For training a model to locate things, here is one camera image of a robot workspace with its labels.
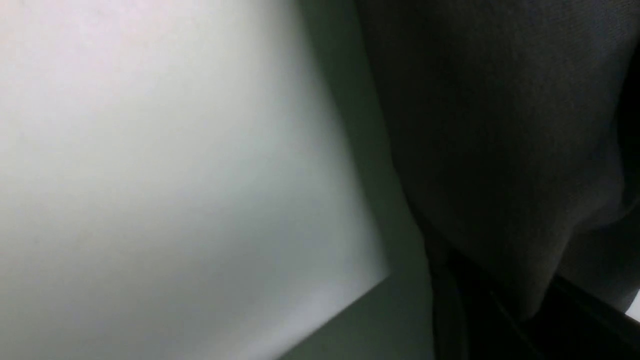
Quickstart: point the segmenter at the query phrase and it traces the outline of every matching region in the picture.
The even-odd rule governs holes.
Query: gray fabric
[[[432,266],[458,249],[519,318],[559,269],[624,309],[640,214],[618,127],[638,119],[618,105],[640,1],[356,3],[396,169],[433,224]]]

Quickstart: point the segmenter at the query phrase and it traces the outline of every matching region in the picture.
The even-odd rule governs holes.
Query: dark clothing
[[[518,321],[556,275],[626,310],[640,288],[640,0],[356,3],[426,224],[436,317],[461,316],[443,280],[453,252]]]

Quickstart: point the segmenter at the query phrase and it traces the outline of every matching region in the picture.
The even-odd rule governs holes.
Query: dark cloth
[[[640,359],[640,323],[562,277],[552,280],[535,316],[518,322],[474,264],[456,254],[450,267],[464,304],[467,348],[466,357],[451,356],[459,347],[444,356],[440,348],[451,344],[440,342],[441,360]]]
[[[640,0],[356,5],[394,165],[427,224],[435,316],[462,316],[454,252],[516,321],[557,275],[626,310],[640,288]],[[466,331],[455,324],[440,334]]]

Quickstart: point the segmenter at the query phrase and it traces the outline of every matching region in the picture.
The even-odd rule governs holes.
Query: white panel
[[[335,45],[391,195],[294,1],[0,1],[1,359],[269,359],[378,284],[411,224]]]
[[[430,285],[394,274],[280,360],[434,360]]]

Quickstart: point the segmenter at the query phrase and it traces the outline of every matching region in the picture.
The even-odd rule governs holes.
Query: white wall
[[[627,315],[640,321],[640,296],[636,296],[636,300],[631,304],[631,308],[627,311]]]
[[[412,225],[332,3],[364,186],[296,1],[0,1],[1,359],[269,359],[385,278]]]

